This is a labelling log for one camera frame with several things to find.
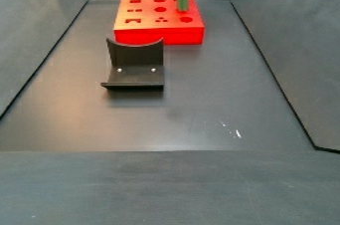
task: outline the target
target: red block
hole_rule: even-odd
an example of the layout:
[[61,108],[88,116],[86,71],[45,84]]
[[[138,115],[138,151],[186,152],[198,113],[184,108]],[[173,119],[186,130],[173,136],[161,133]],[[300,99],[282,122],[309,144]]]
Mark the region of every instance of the red block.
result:
[[196,45],[202,41],[204,24],[193,0],[188,0],[186,12],[176,9],[174,0],[121,0],[113,30],[122,44],[164,38],[165,45]]

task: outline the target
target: hole in red block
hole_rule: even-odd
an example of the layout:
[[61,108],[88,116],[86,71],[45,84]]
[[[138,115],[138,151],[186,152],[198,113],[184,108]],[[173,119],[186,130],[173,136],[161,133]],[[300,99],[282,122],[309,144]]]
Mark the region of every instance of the hole in red block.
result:
[[157,8],[154,9],[154,11],[158,12],[158,13],[164,12],[165,10],[166,10],[165,7],[157,7]]
[[142,19],[126,19],[126,20],[125,20],[125,23],[130,23],[130,22],[141,23],[141,22],[142,22]]
[[186,17],[186,16],[185,17],[180,17],[180,21],[188,23],[188,22],[192,22],[192,18]]

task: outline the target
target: round hole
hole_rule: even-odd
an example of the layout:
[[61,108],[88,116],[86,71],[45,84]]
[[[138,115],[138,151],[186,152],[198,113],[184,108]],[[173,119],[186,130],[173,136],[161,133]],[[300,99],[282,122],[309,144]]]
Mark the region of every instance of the round hole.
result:
[[180,21],[188,23],[188,22],[192,22],[192,18],[186,17],[186,16],[185,17],[180,17]]
[[164,12],[165,10],[166,10],[165,7],[157,7],[157,8],[154,9],[154,11],[158,12],[158,13]]

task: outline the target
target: gray floor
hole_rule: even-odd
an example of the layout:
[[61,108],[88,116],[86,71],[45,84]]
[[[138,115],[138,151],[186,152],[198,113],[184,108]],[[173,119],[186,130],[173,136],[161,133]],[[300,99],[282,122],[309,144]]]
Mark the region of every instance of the gray floor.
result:
[[92,2],[0,124],[0,223],[337,225],[340,157],[314,151],[226,2],[201,47],[166,48],[166,89],[108,95]]
[[225,1],[198,2],[202,45],[165,48],[165,91],[108,93],[117,5],[86,6],[0,123],[1,150],[310,149]]
[[272,151],[2,152],[6,225],[338,225],[340,158]]

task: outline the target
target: black bracket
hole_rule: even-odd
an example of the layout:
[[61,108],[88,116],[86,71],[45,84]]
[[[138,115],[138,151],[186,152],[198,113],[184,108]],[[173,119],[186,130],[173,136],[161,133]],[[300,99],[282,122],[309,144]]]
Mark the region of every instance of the black bracket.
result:
[[106,89],[116,88],[162,88],[164,72],[164,39],[142,46],[118,44],[106,39],[112,71]]

